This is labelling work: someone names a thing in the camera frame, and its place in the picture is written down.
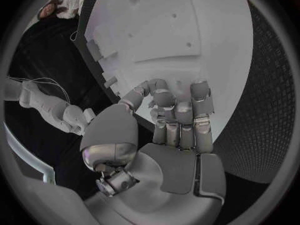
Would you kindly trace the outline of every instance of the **perforated mesh panel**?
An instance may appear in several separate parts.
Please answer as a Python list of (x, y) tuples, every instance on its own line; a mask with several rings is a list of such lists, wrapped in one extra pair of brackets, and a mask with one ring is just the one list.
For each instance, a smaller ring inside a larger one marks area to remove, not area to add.
[(269, 183), (287, 152), (295, 116), (294, 84), (283, 47), (251, 4), (253, 55), (240, 101), (214, 143), (227, 172)]

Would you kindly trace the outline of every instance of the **person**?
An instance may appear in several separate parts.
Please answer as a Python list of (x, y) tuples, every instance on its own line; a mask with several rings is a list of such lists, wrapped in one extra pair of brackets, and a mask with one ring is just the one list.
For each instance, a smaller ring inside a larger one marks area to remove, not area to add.
[(81, 14), (84, 0), (50, 0), (38, 13), (39, 20), (58, 17), (72, 19)]

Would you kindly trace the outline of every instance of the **white curved panel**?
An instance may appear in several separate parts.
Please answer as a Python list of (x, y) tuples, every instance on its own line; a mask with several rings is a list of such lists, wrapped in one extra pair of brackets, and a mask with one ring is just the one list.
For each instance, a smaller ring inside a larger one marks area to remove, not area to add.
[[(215, 140), (241, 97), (253, 49), (247, 0), (97, 0), (85, 31), (98, 44), (104, 78), (120, 96), (139, 83), (165, 79), (179, 100), (207, 79)], [(147, 97), (137, 114), (151, 121)]]

